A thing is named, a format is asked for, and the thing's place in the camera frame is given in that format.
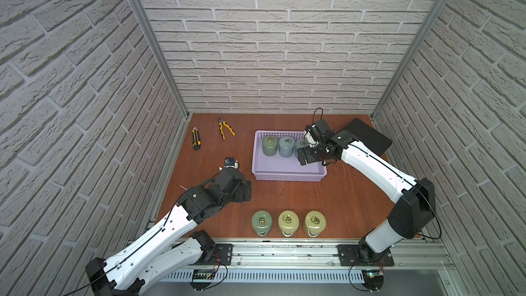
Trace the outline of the light blue canister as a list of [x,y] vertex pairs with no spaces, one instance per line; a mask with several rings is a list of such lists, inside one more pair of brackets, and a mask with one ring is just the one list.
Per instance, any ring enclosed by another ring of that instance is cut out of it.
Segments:
[[278,152],[283,158],[290,158],[295,150],[296,140],[291,136],[283,136],[279,139]]
[[299,139],[296,141],[296,144],[295,144],[295,149],[294,149],[294,155],[296,158],[298,158],[298,150],[299,149],[302,149],[302,148],[305,148],[305,147],[309,147],[309,143],[306,142],[304,139]]

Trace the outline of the dark green canister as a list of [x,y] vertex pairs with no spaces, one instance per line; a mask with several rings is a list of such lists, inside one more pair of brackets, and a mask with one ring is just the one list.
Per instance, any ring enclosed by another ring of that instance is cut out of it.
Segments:
[[273,218],[265,210],[255,212],[251,218],[251,226],[259,237],[265,237],[271,230]]
[[265,156],[275,156],[278,152],[279,138],[275,135],[266,135],[262,139],[262,151]]

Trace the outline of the yellow-green canister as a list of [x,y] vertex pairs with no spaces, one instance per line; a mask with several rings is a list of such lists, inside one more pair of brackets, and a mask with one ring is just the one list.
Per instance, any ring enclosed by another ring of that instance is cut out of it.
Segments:
[[291,211],[285,210],[278,217],[278,226],[281,234],[288,238],[292,237],[299,229],[300,220],[298,215]]
[[310,238],[318,237],[327,227],[325,216],[316,210],[310,211],[304,219],[303,229]]

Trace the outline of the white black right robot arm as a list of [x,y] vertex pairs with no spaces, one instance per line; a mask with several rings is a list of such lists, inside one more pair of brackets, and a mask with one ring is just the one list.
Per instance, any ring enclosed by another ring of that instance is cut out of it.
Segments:
[[297,151],[300,165],[340,160],[366,176],[394,203],[387,218],[360,239],[356,253],[361,263],[377,262],[393,245],[414,238],[436,218],[433,183],[393,167],[352,133],[344,130],[337,134],[311,125],[305,129],[304,140],[308,146]]

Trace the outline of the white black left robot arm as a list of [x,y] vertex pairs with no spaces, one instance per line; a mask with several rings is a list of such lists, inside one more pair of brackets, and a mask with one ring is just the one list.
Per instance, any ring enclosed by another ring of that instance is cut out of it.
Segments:
[[215,242],[196,228],[227,204],[251,199],[251,182],[235,167],[183,192],[175,205],[132,244],[86,266],[94,295],[141,295],[182,267],[216,257]]

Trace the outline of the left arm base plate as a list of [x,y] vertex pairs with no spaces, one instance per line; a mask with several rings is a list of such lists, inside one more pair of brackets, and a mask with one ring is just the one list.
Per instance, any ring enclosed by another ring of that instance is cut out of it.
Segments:
[[230,243],[219,243],[216,244],[214,249],[206,250],[201,258],[193,265],[216,265],[218,263],[225,264],[226,266],[231,265],[233,245]]

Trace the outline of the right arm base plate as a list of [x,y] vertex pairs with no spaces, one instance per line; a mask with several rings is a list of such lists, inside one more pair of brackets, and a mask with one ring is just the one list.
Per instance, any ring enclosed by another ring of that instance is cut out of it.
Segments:
[[338,258],[342,267],[350,266],[382,266],[394,267],[395,262],[390,248],[375,253],[367,245],[338,245]]

